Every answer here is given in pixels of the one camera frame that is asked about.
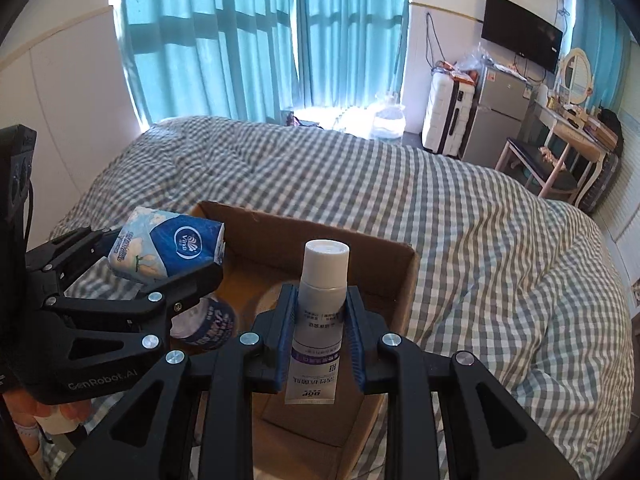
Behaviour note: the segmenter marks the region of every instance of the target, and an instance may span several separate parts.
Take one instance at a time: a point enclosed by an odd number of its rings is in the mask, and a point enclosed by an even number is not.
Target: flat screen tv
[[[486,0],[482,37],[556,71],[562,31],[509,0]]]

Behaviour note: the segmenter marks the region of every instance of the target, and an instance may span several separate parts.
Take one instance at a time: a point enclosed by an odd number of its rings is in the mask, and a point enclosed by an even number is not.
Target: gray mini fridge
[[[520,134],[530,96],[530,87],[522,79],[494,67],[484,67],[460,147],[460,159],[495,168],[507,137],[517,139]]]

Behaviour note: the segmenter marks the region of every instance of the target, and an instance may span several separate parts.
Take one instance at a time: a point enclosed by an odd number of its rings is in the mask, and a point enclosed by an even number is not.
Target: vinda logo
[[[193,227],[181,227],[174,235],[175,252],[185,260],[193,260],[202,252],[202,237]]]
[[[94,386],[102,386],[104,384],[110,383],[119,383],[120,381],[125,381],[132,377],[137,377],[138,372],[136,370],[127,370],[125,372],[118,372],[113,375],[104,375],[102,377],[96,377],[93,379],[87,379],[86,381],[81,381],[79,383],[68,383],[66,385],[72,392],[76,390],[84,390],[86,388],[93,388]]]

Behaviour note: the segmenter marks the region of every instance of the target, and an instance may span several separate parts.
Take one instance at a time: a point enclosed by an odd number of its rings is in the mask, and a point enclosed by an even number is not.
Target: white suitcase
[[[432,153],[457,156],[465,135],[476,88],[449,73],[434,72],[422,145]]]

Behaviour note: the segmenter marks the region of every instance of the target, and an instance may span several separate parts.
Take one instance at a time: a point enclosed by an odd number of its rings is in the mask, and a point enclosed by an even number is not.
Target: refrigerator door
[[[522,123],[487,108],[478,108],[464,148],[463,162],[495,168],[507,137],[518,138]]]
[[[479,105],[521,121],[529,107],[529,97],[525,97],[526,89],[524,81],[495,68],[486,67]]]

